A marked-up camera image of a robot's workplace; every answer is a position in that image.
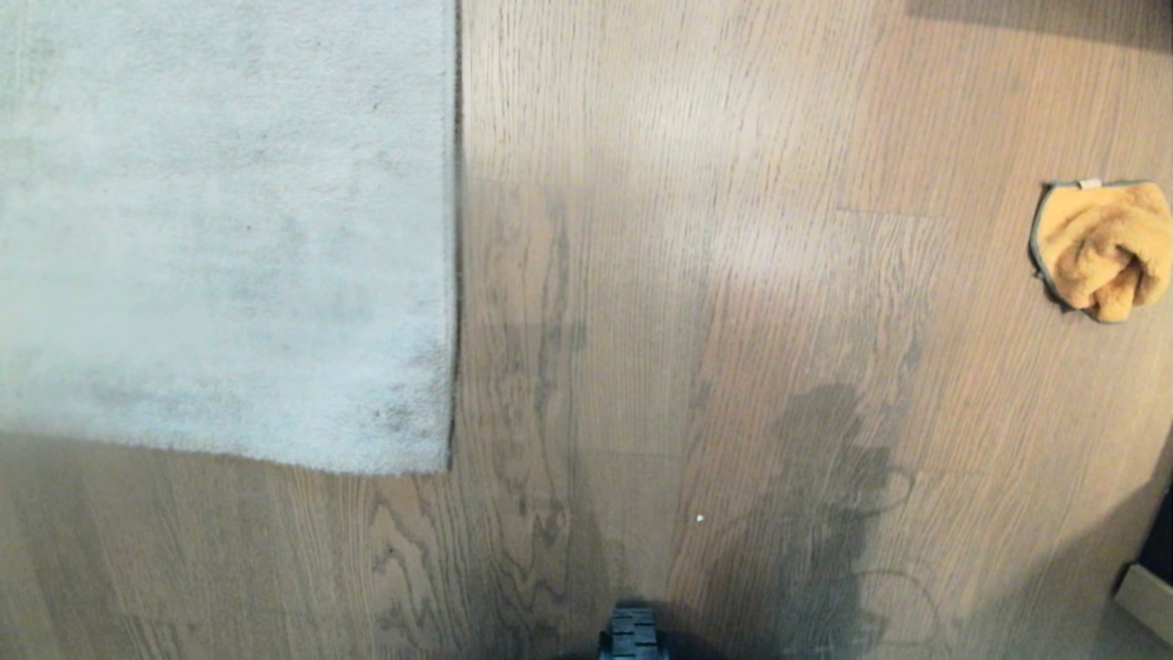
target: microfiber cloth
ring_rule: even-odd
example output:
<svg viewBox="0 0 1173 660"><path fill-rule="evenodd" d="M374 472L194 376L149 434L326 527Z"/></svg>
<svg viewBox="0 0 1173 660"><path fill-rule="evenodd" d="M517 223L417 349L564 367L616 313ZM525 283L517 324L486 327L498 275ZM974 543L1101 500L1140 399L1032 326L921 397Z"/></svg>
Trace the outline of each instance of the microfiber cloth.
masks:
<svg viewBox="0 0 1173 660"><path fill-rule="evenodd" d="M1101 322L1120 322L1169 284L1169 206L1154 183L1053 183L1031 252L1051 292Z"/></svg>
<svg viewBox="0 0 1173 660"><path fill-rule="evenodd" d="M0 0L0 434L447 469L455 0Z"/></svg>

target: wood grain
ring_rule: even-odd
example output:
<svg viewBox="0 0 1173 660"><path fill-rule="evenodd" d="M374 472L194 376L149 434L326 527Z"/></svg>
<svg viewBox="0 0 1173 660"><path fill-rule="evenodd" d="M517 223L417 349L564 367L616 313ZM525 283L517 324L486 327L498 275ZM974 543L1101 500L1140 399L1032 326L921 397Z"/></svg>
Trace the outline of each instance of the wood grain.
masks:
<svg viewBox="0 0 1173 660"><path fill-rule="evenodd" d="M1168 300L1063 313L1040 183L1173 191L1169 8L462 7L452 470L0 442L0 658L1159 658Z"/></svg>

